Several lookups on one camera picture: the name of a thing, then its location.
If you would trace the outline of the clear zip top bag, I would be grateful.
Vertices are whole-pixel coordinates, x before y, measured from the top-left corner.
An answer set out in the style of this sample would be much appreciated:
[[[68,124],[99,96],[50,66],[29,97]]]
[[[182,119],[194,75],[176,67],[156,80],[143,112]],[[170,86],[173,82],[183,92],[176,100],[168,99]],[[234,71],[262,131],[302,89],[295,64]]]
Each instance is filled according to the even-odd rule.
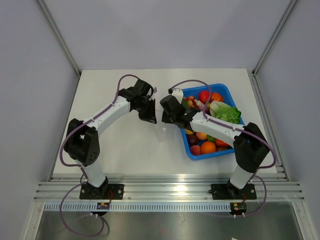
[[[167,128],[162,122],[163,108],[158,101],[155,103],[155,116],[157,120],[157,124],[154,126],[155,136],[159,142],[163,142],[167,137]]]

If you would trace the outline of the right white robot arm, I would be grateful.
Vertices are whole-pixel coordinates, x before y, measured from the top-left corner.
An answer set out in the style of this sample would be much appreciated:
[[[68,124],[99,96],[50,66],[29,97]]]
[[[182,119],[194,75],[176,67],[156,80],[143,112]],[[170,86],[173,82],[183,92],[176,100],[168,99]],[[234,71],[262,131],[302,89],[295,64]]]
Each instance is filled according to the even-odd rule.
[[[271,152],[273,161],[277,156],[267,143],[259,127],[250,122],[248,125],[225,122],[201,112],[197,108],[188,109],[173,95],[167,95],[160,101],[163,108],[162,120],[192,132],[205,133],[221,140],[234,149],[236,168],[225,184],[226,194],[231,199],[241,199],[245,187],[259,169],[262,162]]]

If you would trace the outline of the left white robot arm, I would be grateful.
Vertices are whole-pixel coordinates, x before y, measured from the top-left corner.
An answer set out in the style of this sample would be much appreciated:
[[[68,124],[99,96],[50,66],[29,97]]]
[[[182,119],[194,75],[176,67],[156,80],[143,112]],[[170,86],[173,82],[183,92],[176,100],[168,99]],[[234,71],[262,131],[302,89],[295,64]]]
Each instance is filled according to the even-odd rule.
[[[81,200],[121,200],[124,186],[109,184],[98,162],[100,136],[120,117],[137,111],[140,120],[157,123],[155,114],[155,88],[138,78],[134,86],[117,88],[113,101],[100,111],[83,120],[72,119],[62,142],[59,158],[67,153],[83,173],[79,198]]]

